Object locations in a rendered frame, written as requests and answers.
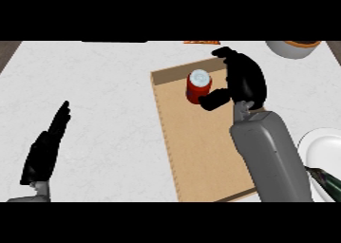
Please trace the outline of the dark green bottle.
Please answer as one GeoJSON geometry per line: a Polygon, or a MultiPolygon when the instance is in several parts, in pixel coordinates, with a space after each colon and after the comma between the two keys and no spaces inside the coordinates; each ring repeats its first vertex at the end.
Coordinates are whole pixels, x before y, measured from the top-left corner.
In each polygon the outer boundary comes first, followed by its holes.
{"type": "Polygon", "coordinates": [[[305,167],[305,169],[319,183],[331,199],[335,202],[341,202],[341,180],[321,168],[305,167]]]}

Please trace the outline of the grey bowl with orange rim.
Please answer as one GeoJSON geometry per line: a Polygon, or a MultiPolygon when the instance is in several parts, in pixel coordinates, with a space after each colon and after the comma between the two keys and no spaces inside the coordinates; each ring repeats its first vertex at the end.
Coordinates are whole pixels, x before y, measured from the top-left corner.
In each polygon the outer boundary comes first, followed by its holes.
{"type": "Polygon", "coordinates": [[[316,49],[321,41],[266,41],[272,52],[287,59],[303,59],[316,49]]]}

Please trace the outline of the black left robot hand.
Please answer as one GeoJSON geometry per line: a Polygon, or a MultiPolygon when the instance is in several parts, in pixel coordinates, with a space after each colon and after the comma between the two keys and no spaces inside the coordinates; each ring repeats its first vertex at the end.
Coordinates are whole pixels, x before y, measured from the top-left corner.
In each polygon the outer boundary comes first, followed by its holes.
{"type": "Polygon", "coordinates": [[[32,144],[20,178],[21,185],[30,185],[39,181],[49,181],[58,158],[60,144],[70,120],[70,102],[64,101],[49,128],[42,131],[32,144]]]}

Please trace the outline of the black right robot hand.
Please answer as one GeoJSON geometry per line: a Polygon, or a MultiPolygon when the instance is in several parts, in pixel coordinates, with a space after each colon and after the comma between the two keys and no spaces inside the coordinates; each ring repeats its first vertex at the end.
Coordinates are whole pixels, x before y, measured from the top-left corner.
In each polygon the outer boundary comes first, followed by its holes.
{"type": "Polygon", "coordinates": [[[268,98],[268,85],[259,64],[229,47],[216,49],[213,56],[223,58],[223,64],[226,64],[228,87],[216,89],[198,98],[201,107],[213,111],[234,101],[234,103],[253,102],[250,110],[260,109],[268,98]]]}

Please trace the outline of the red can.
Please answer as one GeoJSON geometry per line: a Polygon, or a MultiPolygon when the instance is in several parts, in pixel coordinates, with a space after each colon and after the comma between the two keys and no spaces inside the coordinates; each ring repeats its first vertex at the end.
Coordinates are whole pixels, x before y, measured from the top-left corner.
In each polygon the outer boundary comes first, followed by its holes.
{"type": "Polygon", "coordinates": [[[213,78],[204,69],[195,69],[186,76],[185,95],[191,103],[198,104],[198,98],[210,94],[213,78]]]}

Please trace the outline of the white plate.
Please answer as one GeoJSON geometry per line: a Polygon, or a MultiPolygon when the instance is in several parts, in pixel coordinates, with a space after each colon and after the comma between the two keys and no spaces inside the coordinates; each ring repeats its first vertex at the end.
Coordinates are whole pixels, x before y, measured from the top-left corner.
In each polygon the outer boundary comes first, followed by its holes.
{"type": "Polygon", "coordinates": [[[303,164],[324,169],[341,180],[341,130],[318,128],[299,141],[299,155],[303,164]]]}

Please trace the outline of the brown cardboard box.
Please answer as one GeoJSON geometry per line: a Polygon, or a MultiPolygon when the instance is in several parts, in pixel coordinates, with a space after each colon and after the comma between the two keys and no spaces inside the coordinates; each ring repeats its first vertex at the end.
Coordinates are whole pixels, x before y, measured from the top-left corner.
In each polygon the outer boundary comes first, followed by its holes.
{"type": "Polygon", "coordinates": [[[234,105],[226,103],[207,111],[186,99],[186,76],[195,69],[210,73],[215,88],[226,86],[226,65],[217,58],[153,73],[178,198],[181,202],[231,202],[251,196],[256,188],[229,134],[234,105]]]}

